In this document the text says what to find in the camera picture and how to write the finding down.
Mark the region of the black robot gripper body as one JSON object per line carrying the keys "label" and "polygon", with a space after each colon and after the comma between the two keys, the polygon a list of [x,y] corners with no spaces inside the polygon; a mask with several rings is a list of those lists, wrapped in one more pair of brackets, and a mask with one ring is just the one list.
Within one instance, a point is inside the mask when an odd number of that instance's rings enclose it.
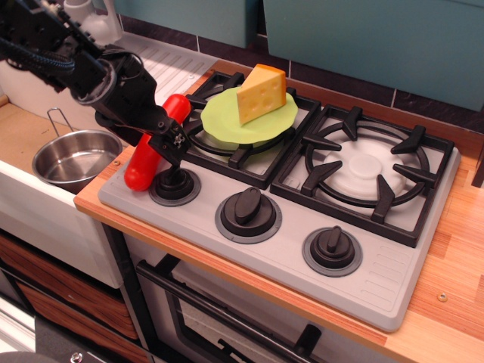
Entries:
{"label": "black robot gripper body", "polygon": [[155,101],[157,82],[135,53],[116,45],[104,48],[98,62],[106,71],[99,85],[77,101],[116,125],[152,135],[158,122],[174,120]]}

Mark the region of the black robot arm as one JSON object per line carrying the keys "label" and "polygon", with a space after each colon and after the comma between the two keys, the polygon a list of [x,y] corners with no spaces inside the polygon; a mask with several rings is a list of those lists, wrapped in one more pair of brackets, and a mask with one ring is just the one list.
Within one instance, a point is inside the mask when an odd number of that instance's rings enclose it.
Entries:
{"label": "black robot arm", "polygon": [[156,104],[157,83],[141,58],[117,45],[96,45],[55,1],[1,3],[1,59],[56,92],[68,89],[128,144],[150,135],[148,144],[173,166],[190,147],[183,128]]}

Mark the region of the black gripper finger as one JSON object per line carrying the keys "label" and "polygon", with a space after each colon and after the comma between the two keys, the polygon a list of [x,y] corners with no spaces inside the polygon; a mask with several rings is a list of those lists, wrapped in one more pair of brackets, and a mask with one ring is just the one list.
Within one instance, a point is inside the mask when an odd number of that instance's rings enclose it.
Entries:
{"label": "black gripper finger", "polygon": [[113,120],[107,118],[105,115],[98,111],[95,112],[95,120],[99,126],[112,132],[118,138],[133,147],[137,146],[139,141],[141,140],[142,133],[140,131],[130,129],[124,125],[118,126]]}
{"label": "black gripper finger", "polygon": [[188,137],[175,120],[158,122],[148,144],[172,166],[180,166],[189,149]]}

